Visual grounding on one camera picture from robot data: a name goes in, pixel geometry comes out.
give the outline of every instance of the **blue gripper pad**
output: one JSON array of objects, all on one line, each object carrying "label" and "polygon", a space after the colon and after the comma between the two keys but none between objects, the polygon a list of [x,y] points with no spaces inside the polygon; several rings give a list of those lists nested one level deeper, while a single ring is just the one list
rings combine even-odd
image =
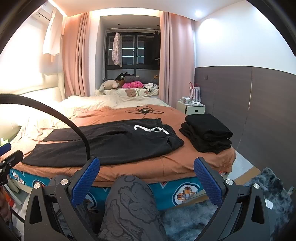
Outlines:
[{"label": "blue gripper pad", "polygon": [[5,145],[0,147],[0,156],[4,155],[6,152],[9,152],[11,150],[11,144],[6,143]]},{"label": "blue gripper pad", "polygon": [[99,171],[100,161],[98,158],[94,158],[92,163],[82,174],[81,178],[78,180],[78,182],[72,189],[71,202],[74,207],[83,202]]},{"label": "blue gripper pad", "polygon": [[203,164],[203,162],[200,159],[201,158],[196,158],[194,161],[194,165],[193,165],[194,172],[198,177],[200,183],[204,187],[205,192],[207,193],[211,203],[220,207],[223,201],[222,200],[223,190],[220,188],[220,186],[218,185],[218,183],[216,182],[212,174],[207,169],[207,168],[211,169],[211,167],[207,163]]}]

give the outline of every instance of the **gray patterned pants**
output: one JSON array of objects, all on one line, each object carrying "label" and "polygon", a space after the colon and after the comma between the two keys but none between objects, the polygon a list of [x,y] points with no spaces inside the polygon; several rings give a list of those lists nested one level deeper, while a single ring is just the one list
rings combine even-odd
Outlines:
[{"label": "gray patterned pants", "polygon": [[[90,223],[83,205],[77,208],[86,222]],[[71,235],[62,215],[58,219],[64,233]],[[104,241],[168,240],[153,193],[144,181],[130,175],[121,176],[114,182],[106,199],[98,237]]]}]

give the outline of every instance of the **person's hand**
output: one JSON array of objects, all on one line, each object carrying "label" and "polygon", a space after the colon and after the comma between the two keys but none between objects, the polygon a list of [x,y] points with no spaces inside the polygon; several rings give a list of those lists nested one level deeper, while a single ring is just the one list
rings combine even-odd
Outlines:
[{"label": "person's hand", "polygon": [[0,187],[0,215],[5,222],[8,222],[11,219],[9,204],[5,198],[4,190]]}]

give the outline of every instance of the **white drawstring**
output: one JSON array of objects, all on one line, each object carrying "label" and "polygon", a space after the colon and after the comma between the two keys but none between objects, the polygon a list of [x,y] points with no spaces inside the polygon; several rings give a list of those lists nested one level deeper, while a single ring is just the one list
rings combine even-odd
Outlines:
[{"label": "white drawstring", "polygon": [[152,129],[148,129],[146,127],[143,127],[143,126],[139,126],[139,125],[135,125],[135,130],[137,130],[137,127],[140,128],[140,129],[143,129],[144,131],[148,131],[148,132],[161,132],[163,131],[164,133],[166,133],[167,135],[169,134],[164,128],[160,128],[160,127],[154,127]]}]

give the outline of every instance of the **dark wood wall panel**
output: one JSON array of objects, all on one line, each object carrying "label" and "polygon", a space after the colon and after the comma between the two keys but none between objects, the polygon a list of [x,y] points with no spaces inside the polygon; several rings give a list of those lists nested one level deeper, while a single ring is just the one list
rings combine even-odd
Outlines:
[{"label": "dark wood wall panel", "polygon": [[233,132],[232,146],[237,149],[248,115],[252,67],[217,66],[209,76],[216,80],[212,115]]},{"label": "dark wood wall panel", "polygon": [[206,113],[212,114],[215,98],[216,81],[209,76],[216,67],[195,68],[195,83],[200,86],[202,103],[206,106]]},{"label": "dark wood wall panel", "polygon": [[238,152],[296,186],[296,76],[253,67],[250,109]]}]

